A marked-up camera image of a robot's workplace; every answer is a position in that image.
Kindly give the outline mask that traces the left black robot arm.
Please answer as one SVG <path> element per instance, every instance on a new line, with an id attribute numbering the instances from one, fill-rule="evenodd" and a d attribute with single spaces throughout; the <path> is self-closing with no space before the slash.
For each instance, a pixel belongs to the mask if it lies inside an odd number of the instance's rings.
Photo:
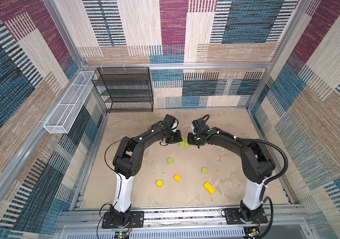
<path id="1" fill-rule="evenodd" d="M 116 173 L 116 194 L 109 212 L 112 219 L 119 225 L 125 226 L 130 221 L 131 192 L 135 176 L 142 167 L 145 150 L 157 141 L 165 145 L 182 141 L 181 132 L 177 129 L 178 119 L 166 115 L 149 126 L 148 130 L 134 137 L 124 137 L 113 158 Z"/>

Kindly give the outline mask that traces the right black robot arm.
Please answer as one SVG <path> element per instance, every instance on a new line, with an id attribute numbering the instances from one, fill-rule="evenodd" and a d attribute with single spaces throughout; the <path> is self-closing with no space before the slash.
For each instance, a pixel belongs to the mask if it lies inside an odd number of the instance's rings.
<path id="1" fill-rule="evenodd" d="M 239 139 L 220 128 L 210 128 L 206 124 L 208 118 L 206 115 L 191 123 L 192 132 L 188 134 L 187 142 L 196 146 L 220 146 L 240 156 L 247 183 L 238 213 L 243 223 L 252 223 L 262 213 L 265 182 L 271 177 L 275 163 L 264 143 L 254 139 Z"/>

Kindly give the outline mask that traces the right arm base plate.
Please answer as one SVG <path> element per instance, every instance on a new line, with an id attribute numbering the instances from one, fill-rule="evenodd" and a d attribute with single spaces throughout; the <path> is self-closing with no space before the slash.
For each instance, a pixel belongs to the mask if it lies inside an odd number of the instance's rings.
<path id="1" fill-rule="evenodd" d="M 262 206 L 255 210 L 244 208 L 225 208 L 222 211 L 228 225 L 267 224 L 268 218 Z"/>

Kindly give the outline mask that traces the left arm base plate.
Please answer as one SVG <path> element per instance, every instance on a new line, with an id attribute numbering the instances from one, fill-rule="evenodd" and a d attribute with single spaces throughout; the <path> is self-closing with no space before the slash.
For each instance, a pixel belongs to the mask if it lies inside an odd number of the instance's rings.
<path id="1" fill-rule="evenodd" d="M 144 223 L 144 211 L 118 211 L 106 212 L 102 216 L 102 229 L 127 229 L 142 228 Z"/>

